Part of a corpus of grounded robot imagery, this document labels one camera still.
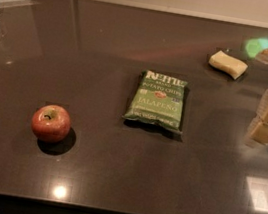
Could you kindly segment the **red apple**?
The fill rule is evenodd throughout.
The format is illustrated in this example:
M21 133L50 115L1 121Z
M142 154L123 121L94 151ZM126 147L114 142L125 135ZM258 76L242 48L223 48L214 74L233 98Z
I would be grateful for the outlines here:
M70 115L65 108L46 105L32 116L31 129L39 140L56 143L67 136L70 124Z

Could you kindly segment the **yellow sponge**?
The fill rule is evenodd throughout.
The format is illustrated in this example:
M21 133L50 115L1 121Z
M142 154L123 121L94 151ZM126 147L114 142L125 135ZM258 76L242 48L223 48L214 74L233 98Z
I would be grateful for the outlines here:
M213 56L210 57L209 63L212 67L221 70L233 79L238 79L240 75L245 73L248 65L243 61L238 60L237 58L231 57L230 55L225 54L223 51L218 51Z

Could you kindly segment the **green jalapeno chips bag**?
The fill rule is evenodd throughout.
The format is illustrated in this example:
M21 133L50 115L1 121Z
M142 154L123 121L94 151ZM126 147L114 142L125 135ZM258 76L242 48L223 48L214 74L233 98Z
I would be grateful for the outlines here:
M181 134L186 87L184 80L146 70L123 117Z

